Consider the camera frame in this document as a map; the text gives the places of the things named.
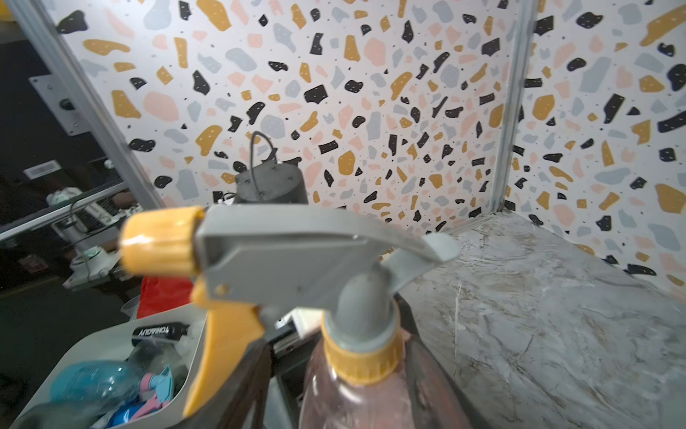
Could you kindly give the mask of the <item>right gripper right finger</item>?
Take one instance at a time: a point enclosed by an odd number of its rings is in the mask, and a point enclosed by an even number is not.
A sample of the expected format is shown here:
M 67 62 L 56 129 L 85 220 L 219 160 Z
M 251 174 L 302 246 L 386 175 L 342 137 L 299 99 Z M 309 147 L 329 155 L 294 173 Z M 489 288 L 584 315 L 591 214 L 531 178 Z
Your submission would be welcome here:
M 489 428 L 491 425 L 423 343 L 405 300 L 398 302 L 405 340 L 407 391 L 416 428 Z

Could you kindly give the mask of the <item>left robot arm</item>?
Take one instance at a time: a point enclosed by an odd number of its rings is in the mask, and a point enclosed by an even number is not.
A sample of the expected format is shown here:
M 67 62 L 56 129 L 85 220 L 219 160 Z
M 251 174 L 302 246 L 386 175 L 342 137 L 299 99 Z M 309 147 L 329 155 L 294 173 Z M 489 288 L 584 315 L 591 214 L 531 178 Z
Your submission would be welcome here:
M 255 142 L 263 139 L 270 150 L 261 164 L 255 165 Z M 277 149 L 269 137 L 254 132 L 249 143 L 247 169 L 235 177 L 234 191 L 215 191 L 214 204 L 300 204 L 308 205 L 305 177 L 296 164 L 278 160 Z

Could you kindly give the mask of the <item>orange grey spray nozzle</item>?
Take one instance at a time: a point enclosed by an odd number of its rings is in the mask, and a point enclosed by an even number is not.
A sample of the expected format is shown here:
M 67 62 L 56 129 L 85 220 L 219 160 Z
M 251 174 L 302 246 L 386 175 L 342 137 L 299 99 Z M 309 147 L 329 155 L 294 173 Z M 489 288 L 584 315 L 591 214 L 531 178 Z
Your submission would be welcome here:
M 125 223 L 120 247 L 133 275 L 192 280 L 192 303 L 207 313 L 183 418 L 200 411 L 248 346 L 266 340 L 267 330 L 293 309 L 321 312 L 319 343 L 340 378 L 355 385 L 385 380 L 405 367 L 408 334 L 397 292 L 461 252 L 448 234 L 419 237 L 346 210 L 308 205 L 146 211 Z

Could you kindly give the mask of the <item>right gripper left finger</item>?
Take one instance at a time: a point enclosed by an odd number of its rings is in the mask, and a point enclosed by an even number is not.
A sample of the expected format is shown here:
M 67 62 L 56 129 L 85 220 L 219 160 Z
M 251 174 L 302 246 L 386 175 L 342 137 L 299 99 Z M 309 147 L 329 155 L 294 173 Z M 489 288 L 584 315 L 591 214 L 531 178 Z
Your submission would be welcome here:
M 251 343 L 237 368 L 200 411 L 177 428 L 262 428 L 272 376 L 272 353 L 266 340 Z

